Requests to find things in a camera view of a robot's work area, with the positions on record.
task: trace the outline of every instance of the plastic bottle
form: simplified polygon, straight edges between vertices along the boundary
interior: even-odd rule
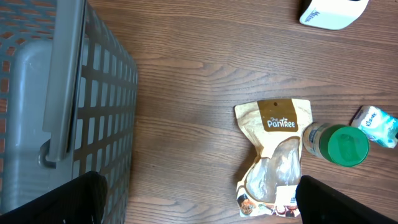
[[[303,143],[314,156],[345,167],[362,163],[369,153],[366,135],[342,124],[313,123],[304,131]]]

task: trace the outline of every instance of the wooden table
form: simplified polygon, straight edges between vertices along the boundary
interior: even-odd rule
[[[375,0],[339,31],[299,24],[296,0],[91,0],[137,60],[126,223],[300,223],[240,218],[236,183],[256,155],[233,107],[312,102],[348,124],[361,105],[398,116],[398,2]],[[398,220],[398,151],[371,144],[344,168],[304,151],[302,172]]]

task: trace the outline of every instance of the brown packaging bag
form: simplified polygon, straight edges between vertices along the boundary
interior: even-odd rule
[[[235,106],[239,128],[257,157],[236,187],[241,216],[300,214],[295,189],[300,181],[302,134],[312,123],[308,100],[262,100]]]

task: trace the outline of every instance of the green lid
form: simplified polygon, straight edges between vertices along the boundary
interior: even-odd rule
[[[345,167],[362,163],[369,152],[366,135],[358,128],[342,124],[328,128],[321,135],[319,146],[325,159]]]

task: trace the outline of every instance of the gray plastic crate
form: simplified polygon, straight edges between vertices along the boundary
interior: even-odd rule
[[[0,212],[90,170],[124,223],[137,93],[131,56],[84,0],[0,0]]]

